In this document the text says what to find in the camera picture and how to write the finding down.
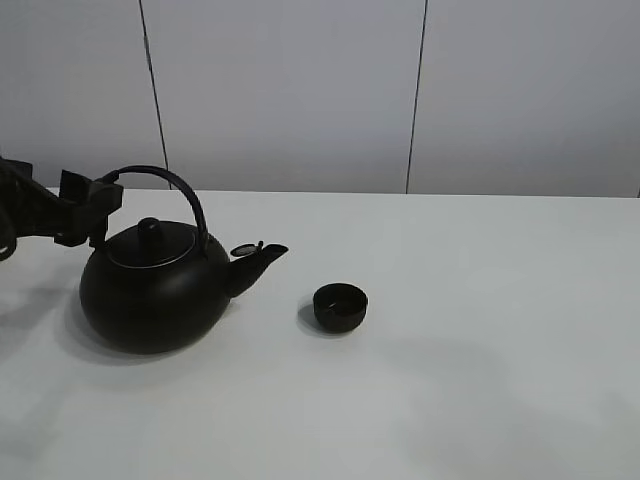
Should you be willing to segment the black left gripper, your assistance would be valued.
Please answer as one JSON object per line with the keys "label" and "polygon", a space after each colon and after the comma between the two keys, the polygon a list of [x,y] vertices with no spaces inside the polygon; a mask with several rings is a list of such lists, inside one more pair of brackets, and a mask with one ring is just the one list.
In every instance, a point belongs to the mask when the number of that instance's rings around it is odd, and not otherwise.
{"label": "black left gripper", "polygon": [[22,237],[102,246],[108,218],[122,206],[123,187],[63,170],[56,196],[32,174],[28,162],[1,159],[1,247],[16,248]]}

